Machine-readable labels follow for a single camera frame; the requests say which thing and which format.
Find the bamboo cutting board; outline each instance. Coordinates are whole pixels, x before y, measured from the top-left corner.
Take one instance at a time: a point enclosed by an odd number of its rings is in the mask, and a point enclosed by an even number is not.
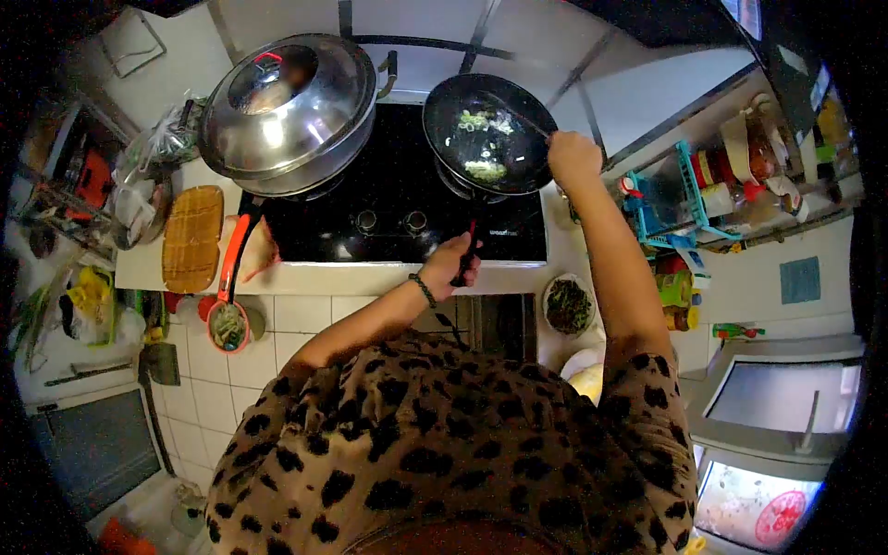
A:
[[[163,232],[163,283],[173,293],[198,293],[216,277],[222,231],[222,189],[186,189],[172,205]]]

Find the pot lid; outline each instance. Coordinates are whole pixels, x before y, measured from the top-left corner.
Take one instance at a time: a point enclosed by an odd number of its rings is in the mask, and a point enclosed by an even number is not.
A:
[[[327,153],[367,117],[376,71],[357,44],[295,35],[251,53],[201,118],[204,161],[229,178],[272,178]]]

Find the black stovetop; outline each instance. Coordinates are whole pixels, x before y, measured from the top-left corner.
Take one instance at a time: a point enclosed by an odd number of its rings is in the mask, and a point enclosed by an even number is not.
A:
[[[328,194],[263,203],[285,262],[421,263],[438,244],[469,228],[473,204],[449,189],[436,171],[422,107],[378,104],[376,110],[367,145]],[[244,193],[242,205],[251,201]],[[425,226],[417,230],[423,220]],[[482,260],[545,263],[538,193],[488,204],[481,221]]]

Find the plate of greens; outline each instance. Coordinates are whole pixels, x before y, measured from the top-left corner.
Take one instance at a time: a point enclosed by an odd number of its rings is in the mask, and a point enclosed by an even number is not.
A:
[[[552,329],[574,339],[595,319],[594,297],[579,276],[563,274],[546,286],[543,313]]]

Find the white countertop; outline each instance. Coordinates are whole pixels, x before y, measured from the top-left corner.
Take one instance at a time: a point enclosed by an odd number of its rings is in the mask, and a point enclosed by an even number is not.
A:
[[[203,160],[183,165],[174,177],[174,190],[181,191],[199,185],[217,185],[225,197],[225,214],[236,214],[241,200],[241,189],[228,178],[212,171]],[[566,340],[548,327],[543,318],[540,298],[549,281],[565,272],[579,275],[591,286],[589,259],[586,254],[583,231],[570,221],[567,203],[561,199],[554,183],[541,192],[546,233],[549,240],[549,261],[539,267],[488,266],[483,261],[475,286],[458,289],[457,295],[494,295],[504,293],[535,293],[536,333],[539,361],[550,369],[560,369],[571,354],[580,349],[603,348],[605,339],[600,316],[596,310],[595,322],[582,336]],[[122,289],[165,290],[161,276],[163,237],[147,245],[117,253],[115,284]],[[254,276],[249,282],[238,284],[242,295],[383,295],[393,286],[407,279],[419,265],[309,265],[280,263]],[[219,272],[205,290],[214,294],[218,288]]]

